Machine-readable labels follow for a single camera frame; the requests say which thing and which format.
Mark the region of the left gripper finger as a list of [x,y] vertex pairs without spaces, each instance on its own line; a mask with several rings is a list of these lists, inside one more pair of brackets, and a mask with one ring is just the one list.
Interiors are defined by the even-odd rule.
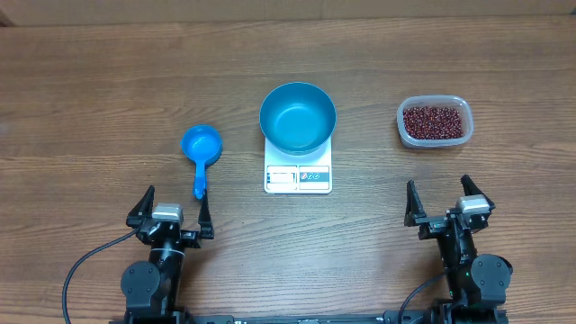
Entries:
[[126,218],[128,227],[139,227],[142,222],[151,217],[155,196],[155,187],[151,185],[139,202],[131,209]]
[[203,191],[202,204],[198,217],[198,224],[200,225],[200,237],[202,239],[214,239],[212,216],[209,210],[208,193],[206,190]]

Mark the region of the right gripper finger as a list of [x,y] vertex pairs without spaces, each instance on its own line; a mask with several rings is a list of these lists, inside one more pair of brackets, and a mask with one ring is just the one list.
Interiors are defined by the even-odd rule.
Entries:
[[481,190],[478,186],[474,183],[474,181],[468,176],[463,175],[460,179],[460,182],[463,186],[463,191],[465,196],[472,196],[472,195],[482,195],[483,198],[487,201],[490,210],[495,209],[495,203]]
[[407,182],[407,205],[405,210],[404,225],[414,227],[419,225],[427,217],[423,204],[419,198],[413,180]]

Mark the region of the blue plastic measuring scoop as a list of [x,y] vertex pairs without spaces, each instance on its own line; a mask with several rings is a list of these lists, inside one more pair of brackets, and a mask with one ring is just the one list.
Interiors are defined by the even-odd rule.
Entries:
[[221,135],[208,124],[195,125],[184,134],[180,146],[184,155],[195,164],[193,195],[201,200],[208,187],[207,168],[220,158],[223,150]]

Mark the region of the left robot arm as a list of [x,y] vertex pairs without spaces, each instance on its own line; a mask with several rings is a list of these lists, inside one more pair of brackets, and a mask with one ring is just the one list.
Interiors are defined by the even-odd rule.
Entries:
[[176,304],[185,251],[200,248],[214,238],[208,195],[202,194],[198,230],[183,228],[184,215],[177,203],[154,203],[150,186],[131,209],[126,225],[150,247],[148,260],[129,265],[121,276],[126,298],[124,323],[192,323],[193,316]]

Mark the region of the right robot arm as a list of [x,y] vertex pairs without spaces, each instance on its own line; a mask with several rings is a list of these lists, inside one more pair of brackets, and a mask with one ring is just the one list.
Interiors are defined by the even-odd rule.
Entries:
[[[417,287],[397,313],[399,323],[506,323],[498,307],[506,302],[513,274],[512,264],[502,256],[479,254],[473,234],[488,227],[495,203],[468,175],[460,179],[464,196],[443,216],[428,216],[415,183],[407,182],[404,225],[417,227],[418,238],[436,241],[444,271]],[[407,307],[415,295],[445,278],[450,297],[433,301],[426,310]]]

